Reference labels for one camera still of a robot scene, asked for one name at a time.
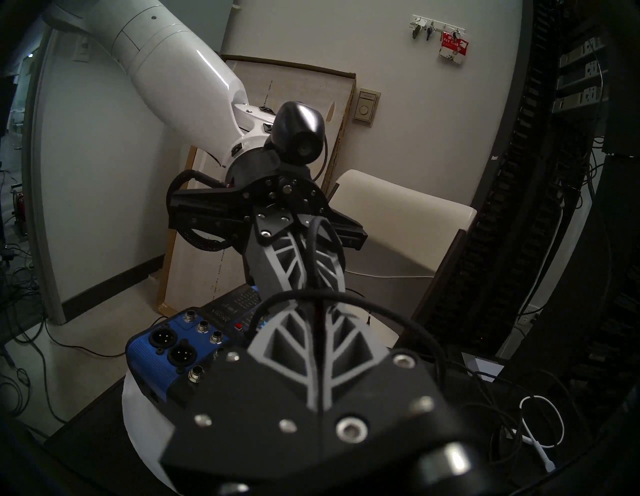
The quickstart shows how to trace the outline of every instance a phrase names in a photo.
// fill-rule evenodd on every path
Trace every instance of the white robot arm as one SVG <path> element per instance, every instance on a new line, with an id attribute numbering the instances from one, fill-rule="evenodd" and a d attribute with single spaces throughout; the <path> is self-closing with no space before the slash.
<path id="1" fill-rule="evenodd" d="M 233 71 L 160 2 L 56 0 L 44 19 L 96 39 L 149 109 L 222 166 L 268 137 L 273 115 L 249 106 Z"/>

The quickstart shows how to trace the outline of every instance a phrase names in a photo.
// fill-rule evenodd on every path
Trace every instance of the white wall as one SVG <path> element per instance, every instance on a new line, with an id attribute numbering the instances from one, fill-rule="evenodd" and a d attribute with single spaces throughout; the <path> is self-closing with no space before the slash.
<path id="1" fill-rule="evenodd" d="M 225 54 L 355 72 L 382 93 L 373 127 L 349 120 L 334 179 L 355 168 L 469 204 L 498 129 L 515 64 L 520 0 L 237 0 Z M 468 32 L 462 67 L 439 36 L 413 40 L 412 14 Z"/>
<path id="2" fill-rule="evenodd" d="M 65 301 L 164 253 L 164 198 L 184 167 L 184 143 L 95 42 L 88 63 L 74 62 L 76 35 L 54 36 L 35 125 L 47 241 Z"/>

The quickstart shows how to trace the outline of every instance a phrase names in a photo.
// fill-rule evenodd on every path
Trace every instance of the white cable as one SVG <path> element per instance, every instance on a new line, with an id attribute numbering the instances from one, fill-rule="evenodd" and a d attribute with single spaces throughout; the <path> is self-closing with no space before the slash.
<path id="1" fill-rule="evenodd" d="M 538 271 L 538 275 L 536 276 L 536 280 L 533 282 L 533 285 L 531 286 L 531 290 L 527 294 L 527 297 L 522 302 L 522 306 L 520 307 L 520 310 L 518 310 L 518 315 L 520 315 L 522 312 L 524 312 L 524 310 L 525 310 L 524 309 L 524 305 L 529 300 L 529 297 L 531 296 L 531 293 L 533 292 L 533 288 L 535 288 L 536 284 L 538 283 L 538 279 L 540 278 L 540 274 L 542 273 L 542 267 L 544 267 L 545 263 L 547 263 L 547 257 L 549 256 L 549 253 L 551 252 L 551 247 L 554 245 L 554 242 L 556 241 L 556 235 L 558 234 L 558 230 L 560 229 L 560 224 L 562 224 L 563 212 L 564 212 L 564 209 L 562 207 L 560 207 L 560 220 L 558 221 L 558 225 L 556 226 L 556 231 L 554 232 L 553 238 L 551 238 L 551 243 L 549 244 L 549 248 L 547 250 L 547 253 L 545 254 L 545 258 L 542 260 L 542 265 L 540 266 L 540 270 Z"/>
<path id="2" fill-rule="evenodd" d="M 520 409 L 521 410 L 522 410 L 522 404 L 526 400 L 531 399 L 531 398 L 538 398 L 538 399 L 543 399 L 544 401 L 546 401 L 548 404 L 551 405 L 551 408 L 554 409 L 554 411 L 556 412 L 556 415 L 558 416 L 558 419 L 560 419 L 560 425 L 562 426 L 562 434 L 560 435 L 560 441 L 558 441 L 555 445 L 551 445 L 551 446 L 546 446 L 546 445 L 540 444 L 533 437 L 533 434 L 531 434 L 531 430 L 529 430 L 529 427 L 527 426 L 527 423 L 525 422 L 524 418 L 522 419 L 522 426 L 524 427 L 524 429 L 526 430 L 527 434 L 529 435 L 529 437 L 526 437 L 525 435 L 522 435 L 522 442 L 524 442 L 526 444 L 529 444 L 529 445 L 532 445 L 536 449 L 536 451 L 538 452 L 540 458 L 542 459 L 542 462 L 545 464 L 545 469 L 547 470 L 547 472 L 553 472 L 556 469 L 556 466 L 555 466 L 554 462 L 549 460 L 549 457 L 545 453 L 545 449 L 549 449 L 549 448 L 553 448 L 555 446 L 558 446 L 563 441 L 563 439 L 564 439 L 564 422 L 563 422 L 562 416 L 560 415 L 560 412 L 558 411 L 556 406 L 553 403 L 551 403 L 544 396 L 525 396 L 520 401 Z M 516 431 L 516 429 L 512 429 L 511 432 L 516 434 L 517 431 Z"/>
<path id="3" fill-rule="evenodd" d="M 433 279 L 434 276 L 376 276 L 373 274 L 361 274 L 360 272 L 353 272 L 350 270 L 345 270 L 349 274 L 354 274 L 356 276 L 364 276 L 364 277 L 375 277 L 376 279 Z"/>

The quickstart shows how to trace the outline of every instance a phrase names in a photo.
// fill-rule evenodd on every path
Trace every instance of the baseboard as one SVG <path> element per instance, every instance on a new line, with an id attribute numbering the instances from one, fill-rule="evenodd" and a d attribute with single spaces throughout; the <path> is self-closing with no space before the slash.
<path id="1" fill-rule="evenodd" d="M 146 279 L 152 272 L 162 268 L 164 255 L 148 260 L 126 270 L 62 303 L 66 322 L 100 305 L 103 301 Z"/>

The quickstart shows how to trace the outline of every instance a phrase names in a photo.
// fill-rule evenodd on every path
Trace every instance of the power outlet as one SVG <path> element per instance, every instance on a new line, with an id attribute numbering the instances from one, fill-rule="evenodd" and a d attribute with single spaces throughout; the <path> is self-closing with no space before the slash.
<path id="1" fill-rule="evenodd" d="M 600 89 L 597 86 L 592 86 L 591 88 L 584 90 L 582 92 L 583 105 L 588 105 L 598 101 L 598 93 L 600 93 Z"/>

